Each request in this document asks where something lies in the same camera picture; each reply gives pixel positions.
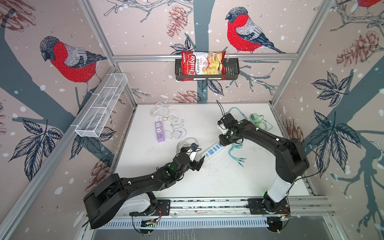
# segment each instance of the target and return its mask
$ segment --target gray floor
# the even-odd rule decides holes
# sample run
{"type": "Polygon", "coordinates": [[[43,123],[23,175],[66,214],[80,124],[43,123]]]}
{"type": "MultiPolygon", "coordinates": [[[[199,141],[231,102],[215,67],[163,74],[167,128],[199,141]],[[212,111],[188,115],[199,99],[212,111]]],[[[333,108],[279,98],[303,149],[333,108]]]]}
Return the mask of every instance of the gray floor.
{"type": "Polygon", "coordinates": [[[266,228],[206,228],[183,230],[155,230],[150,236],[142,236],[135,230],[95,230],[92,240],[328,240],[332,239],[323,217],[294,217],[281,234],[272,234],[266,228]]]}

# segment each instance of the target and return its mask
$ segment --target purple power strip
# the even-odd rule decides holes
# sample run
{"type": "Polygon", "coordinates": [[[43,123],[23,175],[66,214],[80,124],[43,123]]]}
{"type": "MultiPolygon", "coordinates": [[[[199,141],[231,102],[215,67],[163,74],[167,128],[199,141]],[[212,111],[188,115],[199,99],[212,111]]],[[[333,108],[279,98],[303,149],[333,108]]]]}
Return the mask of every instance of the purple power strip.
{"type": "Polygon", "coordinates": [[[166,137],[164,135],[163,123],[161,121],[155,122],[156,137],[158,142],[164,142],[166,137]]]}

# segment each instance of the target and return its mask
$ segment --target power strip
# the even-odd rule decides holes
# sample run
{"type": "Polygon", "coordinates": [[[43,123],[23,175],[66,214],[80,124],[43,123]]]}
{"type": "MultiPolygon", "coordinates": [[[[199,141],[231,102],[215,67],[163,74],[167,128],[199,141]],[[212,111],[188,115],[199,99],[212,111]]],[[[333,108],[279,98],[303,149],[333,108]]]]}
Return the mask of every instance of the power strip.
{"type": "Polygon", "coordinates": [[[162,122],[161,121],[155,122],[155,127],[156,127],[157,141],[164,142],[166,140],[166,137],[164,135],[162,122]]]}
{"type": "Polygon", "coordinates": [[[218,152],[220,152],[224,146],[220,144],[220,142],[215,143],[212,147],[208,148],[205,152],[203,152],[200,157],[205,156],[204,162],[207,162],[209,159],[215,157],[218,152]]]}

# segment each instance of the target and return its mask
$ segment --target bird head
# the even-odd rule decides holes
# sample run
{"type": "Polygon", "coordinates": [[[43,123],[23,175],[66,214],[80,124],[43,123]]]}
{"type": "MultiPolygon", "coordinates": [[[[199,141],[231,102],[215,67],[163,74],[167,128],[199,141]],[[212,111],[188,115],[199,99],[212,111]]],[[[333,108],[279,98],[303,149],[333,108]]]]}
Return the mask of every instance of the bird head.
{"type": "Polygon", "coordinates": [[[60,41],[53,36],[48,36],[42,40],[42,42],[40,43],[40,51],[44,61],[48,59],[52,61],[56,60],[53,48],[59,42],[60,41]]]}
{"type": "Polygon", "coordinates": [[[230,23],[233,23],[238,16],[243,14],[248,14],[248,11],[244,7],[235,7],[228,12],[225,19],[228,20],[230,23]]]}

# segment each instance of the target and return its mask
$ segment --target robotic arm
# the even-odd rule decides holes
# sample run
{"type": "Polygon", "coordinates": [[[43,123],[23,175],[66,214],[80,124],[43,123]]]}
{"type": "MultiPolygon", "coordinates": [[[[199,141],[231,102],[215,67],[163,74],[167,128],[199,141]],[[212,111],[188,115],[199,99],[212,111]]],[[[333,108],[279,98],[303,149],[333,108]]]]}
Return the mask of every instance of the robotic arm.
{"type": "Polygon", "coordinates": [[[120,178],[112,174],[84,197],[84,205],[92,229],[108,223],[118,212],[123,203],[139,194],[147,193],[154,198],[152,191],[166,189],[181,180],[188,169],[199,171],[204,163],[193,160],[198,145],[181,148],[173,161],[157,169],[156,172],[141,177],[120,178]]]}
{"type": "Polygon", "coordinates": [[[301,142],[295,138],[286,139],[270,134],[245,119],[238,122],[229,113],[217,124],[223,132],[219,136],[221,145],[226,146],[248,139],[275,155],[277,176],[264,194],[262,208],[269,213],[276,212],[288,195],[292,184],[309,168],[301,142]]]}

